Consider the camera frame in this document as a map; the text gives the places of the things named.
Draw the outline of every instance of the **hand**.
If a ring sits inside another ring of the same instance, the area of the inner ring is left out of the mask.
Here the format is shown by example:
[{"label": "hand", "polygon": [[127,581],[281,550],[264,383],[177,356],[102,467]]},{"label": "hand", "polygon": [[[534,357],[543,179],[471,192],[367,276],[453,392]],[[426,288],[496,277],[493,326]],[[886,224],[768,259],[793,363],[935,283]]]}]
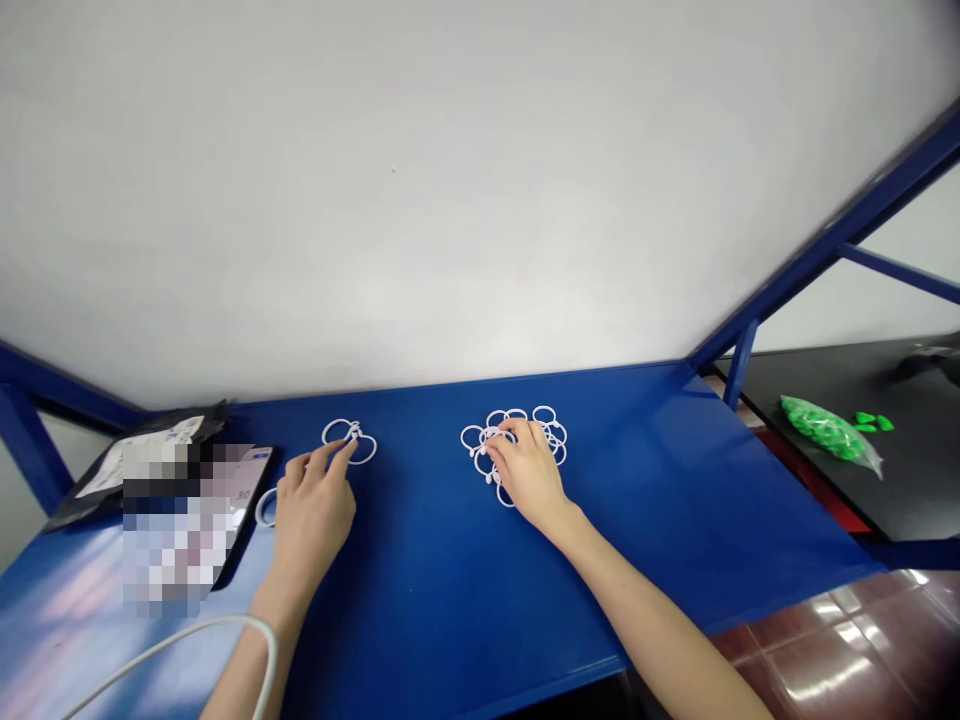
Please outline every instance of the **hand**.
[{"label": "hand", "polygon": [[310,602],[350,534],[357,502],[346,473],[356,449],[356,440],[337,440],[295,457],[277,483],[270,579],[290,600]]},{"label": "hand", "polygon": [[514,445],[503,435],[486,442],[503,486],[517,510],[548,537],[562,527],[574,505],[563,492],[557,460],[550,451],[540,423],[523,418],[507,418],[501,430],[517,438]]}]

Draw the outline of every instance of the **green plastic bag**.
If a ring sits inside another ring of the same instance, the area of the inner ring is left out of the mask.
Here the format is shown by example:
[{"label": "green plastic bag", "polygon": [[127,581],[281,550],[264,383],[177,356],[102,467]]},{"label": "green plastic bag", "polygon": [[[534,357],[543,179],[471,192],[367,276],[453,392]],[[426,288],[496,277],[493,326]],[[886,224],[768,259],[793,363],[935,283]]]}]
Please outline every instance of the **green plastic bag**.
[{"label": "green plastic bag", "polygon": [[781,395],[780,405],[790,424],[801,435],[841,460],[870,468],[883,480],[880,471],[883,458],[853,425],[839,415],[800,398]]}]

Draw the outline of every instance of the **white wall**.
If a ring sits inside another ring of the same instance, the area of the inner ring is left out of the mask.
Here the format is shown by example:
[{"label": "white wall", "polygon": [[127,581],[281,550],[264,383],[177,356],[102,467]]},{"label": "white wall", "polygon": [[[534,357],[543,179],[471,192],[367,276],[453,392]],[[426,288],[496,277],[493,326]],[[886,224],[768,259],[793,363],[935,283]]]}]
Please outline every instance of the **white wall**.
[{"label": "white wall", "polygon": [[[74,481],[86,471],[110,438],[59,418],[40,413],[47,432],[60,451]],[[46,522],[47,516],[20,470],[0,442],[0,573],[7,569]]]},{"label": "white wall", "polygon": [[[882,225],[862,247],[960,282],[960,166]],[[818,347],[957,330],[957,305],[841,260],[757,329],[754,349]]]},{"label": "white wall", "polygon": [[951,0],[0,32],[0,337],[150,408],[684,356],[960,94]]}]

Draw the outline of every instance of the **smartphone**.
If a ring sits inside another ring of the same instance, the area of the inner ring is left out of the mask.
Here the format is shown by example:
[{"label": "smartphone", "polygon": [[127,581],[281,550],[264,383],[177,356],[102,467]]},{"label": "smartphone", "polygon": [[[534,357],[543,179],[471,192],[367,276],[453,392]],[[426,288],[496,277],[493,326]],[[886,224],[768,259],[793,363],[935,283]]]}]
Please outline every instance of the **smartphone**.
[{"label": "smartphone", "polygon": [[233,478],[227,483],[236,537],[227,551],[220,573],[213,580],[212,591],[214,592],[229,585],[236,572],[237,564],[253,532],[253,526],[257,524],[253,511],[260,496],[266,490],[265,483],[271,475],[271,461],[276,455],[277,449],[274,447],[251,448],[240,459]]}]

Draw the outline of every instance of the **blue table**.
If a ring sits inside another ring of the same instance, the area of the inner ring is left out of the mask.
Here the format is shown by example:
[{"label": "blue table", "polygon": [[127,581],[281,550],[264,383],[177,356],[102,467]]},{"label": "blue table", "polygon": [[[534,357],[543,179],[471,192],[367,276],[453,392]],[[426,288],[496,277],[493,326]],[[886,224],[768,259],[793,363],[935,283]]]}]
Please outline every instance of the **blue table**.
[{"label": "blue table", "polygon": [[[489,718],[627,665],[577,575],[460,445],[491,410],[540,404],[569,431],[570,497],[708,634],[877,569],[686,363],[238,405],[224,439],[277,445],[282,461],[337,417],[380,443],[348,474],[356,521],[311,607],[285,717]],[[39,537],[0,579],[4,717],[58,717],[190,624],[124,616],[121,547],[118,523]],[[202,616],[245,610],[272,551],[257,528]],[[196,717],[237,635],[183,641],[85,717]]]}]

